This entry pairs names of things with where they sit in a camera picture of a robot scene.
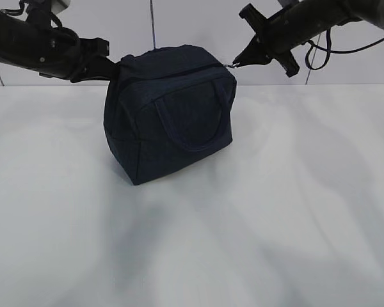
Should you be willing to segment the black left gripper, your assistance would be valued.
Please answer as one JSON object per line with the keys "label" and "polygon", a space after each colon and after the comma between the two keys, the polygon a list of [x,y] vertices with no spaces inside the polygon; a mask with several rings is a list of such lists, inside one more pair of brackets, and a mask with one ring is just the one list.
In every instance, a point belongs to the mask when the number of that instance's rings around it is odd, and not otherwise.
{"label": "black left gripper", "polygon": [[69,28],[39,29],[43,51],[38,73],[42,77],[81,83],[118,79],[120,67],[109,56],[109,42],[102,38],[81,38]]}

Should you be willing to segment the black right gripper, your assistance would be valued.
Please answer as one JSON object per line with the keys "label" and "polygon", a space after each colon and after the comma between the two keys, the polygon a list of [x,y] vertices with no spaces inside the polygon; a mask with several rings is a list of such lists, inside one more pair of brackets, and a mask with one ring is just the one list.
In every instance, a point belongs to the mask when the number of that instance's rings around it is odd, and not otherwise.
{"label": "black right gripper", "polygon": [[285,37],[285,32],[290,29],[288,13],[293,6],[287,4],[267,18],[251,3],[247,4],[239,16],[247,21],[255,35],[232,64],[240,67],[265,66],[276,60],[284,68],[286,76],[295,76],[300,70],[291,52],[296,44]]}

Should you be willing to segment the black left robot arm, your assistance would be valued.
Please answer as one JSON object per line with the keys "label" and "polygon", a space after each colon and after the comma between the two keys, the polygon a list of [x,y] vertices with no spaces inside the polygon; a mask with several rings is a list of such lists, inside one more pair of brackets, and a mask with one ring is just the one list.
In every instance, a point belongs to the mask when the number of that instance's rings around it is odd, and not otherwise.
{"label": "black left robot arm", "polygon": [[0,63],[80,83],[112,81],[118,64],[109,56],[109,42],[81,38],[63,26],[58,14],[70,1],[19,1],[17,9],[0,10]]}

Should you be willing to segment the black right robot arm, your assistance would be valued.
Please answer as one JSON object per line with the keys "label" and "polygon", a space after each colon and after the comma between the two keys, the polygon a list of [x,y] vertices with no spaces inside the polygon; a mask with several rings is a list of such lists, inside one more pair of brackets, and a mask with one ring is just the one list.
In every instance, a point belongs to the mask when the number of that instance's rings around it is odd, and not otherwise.
{"label": "black right robot arm", "polygon": [[326,59],[332,51],[331,28],[349,22],[366,21],[384,30],[384,1],[281,1],[282,9],[265,17],[251,3],[239,16],[247,21],[255,35],[248,46],[234,59],[233,67],[268,65],[279,62],[288,77],[296,75],[300,67],[292,50],[326,33]]}

